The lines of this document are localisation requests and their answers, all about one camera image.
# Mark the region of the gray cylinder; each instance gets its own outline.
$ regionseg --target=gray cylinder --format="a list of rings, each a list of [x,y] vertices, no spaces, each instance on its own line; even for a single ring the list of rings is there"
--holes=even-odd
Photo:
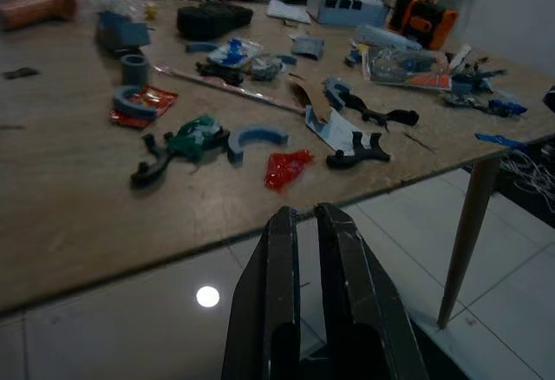
[[[121,85],[144,87],[148,85],[148,59],[143,55],[125,55],[121,58]]]

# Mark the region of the black pouch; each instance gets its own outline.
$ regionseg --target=black pouch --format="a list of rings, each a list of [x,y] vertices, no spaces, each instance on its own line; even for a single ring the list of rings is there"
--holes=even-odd
[[[177,30],[191,40],[211,40],[251,22],[252,10],[238,5],[203,3],[177,10]]]

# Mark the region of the white wall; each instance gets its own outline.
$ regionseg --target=white wall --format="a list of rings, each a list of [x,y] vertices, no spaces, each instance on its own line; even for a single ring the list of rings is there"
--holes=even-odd
[[[456,29],[465,42],[555,76],[555,0],[469,1]]]

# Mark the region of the red candy wrapper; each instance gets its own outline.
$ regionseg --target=red candy wrapper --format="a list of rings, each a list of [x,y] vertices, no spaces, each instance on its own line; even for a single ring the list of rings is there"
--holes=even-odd
[[[314,156],[308,150],[271,154],[264,178],[266,187],[281,192],[284,186],[294,181],[313,160]]]
[[[168,92],[164,89],[147,86],[139,94],[131,96],[129,101],[133,104],[156,107],[156,116],[160,117],[173,105],[177,97],[178,95],[174,92]],[[110,111],[110,119],[112,122],[121,126],[133,128],[145,128],[151,123],[149,120],[133,118],[132,116],[120,113],[115,109]]]

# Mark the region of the table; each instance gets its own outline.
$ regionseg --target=table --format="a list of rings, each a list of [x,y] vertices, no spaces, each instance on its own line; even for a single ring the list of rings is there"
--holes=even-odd
[[[159,1],[158,5],[159,17],[151,23],[152,44],[143,48],[144,53],[151,62],[163,61],[192,73],[194,62],[204,56],[187,55],[186,41],[177,35],[175,13],[184,4]],[[252,8],[251,25],[226,37],[249,37],[266,51],[289,53],[288,35],[297,29],[266,17],[262,5]],[[259,232],[282,205],[309,213],[318,202],[344,205],[474,162],[442,306],[444,325],[480,230],[495,159],[505,150],[476,141],[473,134],[503,134],[526,142],[554,135],[555,115],[541,102],[552,78],[495,58],[492,68],[506,68],[510,74],[496,79],[495,85],[514,93],[529,111],[522,118],[500,119],[474,110],[453,110],[443,107],[434,93],[366,83],[358,69],[346,67],[343,58],[352,29],[315,23],[305,29],[325,39],[323,58],[319,62],[300,58],[292,71],[315,84],[340,76],[377,111],[404,108],[420,113],[415,128],[392,123],[390,132],[384,133],[381,145],[392,154],[390,163],[368,161],[350,170],[329,170],[324,160],[332,152],[304,125],[302,116],[153,75],[154,86],[180,94],[148,129],[159,138],[202,114],[215,116],[230,130],[252,123],[279,126],[290,138],[288,147],[250,145],[242,167],[232,166],[218,153],[208,154],[199,167],[175,160],[163,180],[140,191],[129,187],[129,176],[139,161],[151,158],[140,132],[108,121],[119,64],[95,47],[93,22],[46,22],[3,33],[0,69],[32,66],[42,73],[0,80],[0,311],[241,239]],[[291,98],[284,75],[271,83],[247,81],[245,86]],[[344,115],[367,132],[384,131],[363,123],[353,110]],[[316,156],[315,163],[285,195],[266,189],[269,154],[301,148]]]

